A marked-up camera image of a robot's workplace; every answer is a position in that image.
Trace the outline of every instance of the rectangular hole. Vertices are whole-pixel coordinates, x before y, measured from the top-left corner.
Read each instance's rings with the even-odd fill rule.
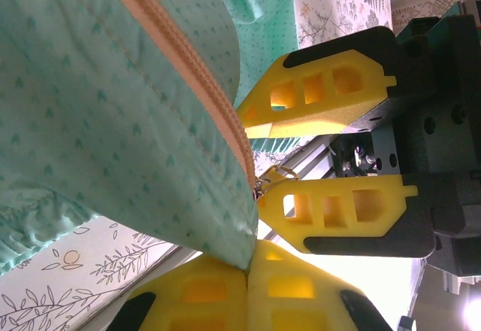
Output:
[[[288,194],[284,197],[284,215],[292,222],[312,224],[313,209],[308,194]]]
[[[332,72],[337,94],[350,94],[362,90],[362,73],[352,66],[341,66]]]
[[[306,104],[317,103],[325,98],[324,82],[321,74],[302,79],[304,84],[304,100]]]
[[[269,297],[313,299],[314,285],[306,276],[272,276],[268,285]]]
[[[185,303],[210,303],[225,301],[227,298],[227,286],[224,281],[199,278],[190,281],[185,286],[180,301]]]
[[[279,84],[271,89],[271,109],[283,111],[295,107],[294,82]]]
[[[276,310],[272,312],[272,331],[332,331],[322,311]]]
[[[222,318],[188,318],[174,320],[169,331],[226,331]]]
[[[346,226],[340,197],[326,197],[323,199],[322,206],[324,227],[336,228]]]
[[[379,220],[386,209],[383,193],[380,190],[353,190],[352,195],[358,222]]]

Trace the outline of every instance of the yellow plastic part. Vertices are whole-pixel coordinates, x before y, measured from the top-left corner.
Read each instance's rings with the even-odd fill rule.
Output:
[[[287,56],[274,62],[237,110],[249,138],[339,133],[396,85],[379,63],[355,50],[294,68],[283,67]]]
[[[270,186],[282,179],[272,170]],[[416,186],[404,186],[400,175],[284,181],[260,198],[259,218],[298,251],[309,253],[306,237],[380,237],[406,211],[406,197]],[[294,217],[286,217],[285,197],[294,199]]]
[[[248,279],[249,331],[357,331],[336,278],[269,241],[258,241]]]
[[[201,255],[139,287],[156,299],[140,331],[247,331],[246,275]]]

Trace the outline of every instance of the mint green fabric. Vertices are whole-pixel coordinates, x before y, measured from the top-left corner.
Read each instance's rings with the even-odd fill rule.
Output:
[[[240,43],[237,108],[279,56],[298,49],[294,0],[225,0]],[[287,152],[299,138],[253,139],[253,150]]]
[[[293,50],[292,0],[160,1],[232,102]],[[120,0],[0,0],[0,275],[97,214],[242,269],[258,222],[209,114]]]

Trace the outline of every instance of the zipper pull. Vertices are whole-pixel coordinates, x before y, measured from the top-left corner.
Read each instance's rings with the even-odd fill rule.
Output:
[[[260,177],[256,177],[256,186],[253,191],[255,201],[265,195],[269,190],[287,181],[298,181],[299,175],[292,169],[283,165],[272,165]]]

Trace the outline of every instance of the orange zipper tape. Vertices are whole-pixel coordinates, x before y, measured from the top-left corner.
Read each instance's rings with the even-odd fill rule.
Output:
[[[254,189],[256,176],[249,139],[234,107],[197,51],[158,0],[120,1],[197,95]]]

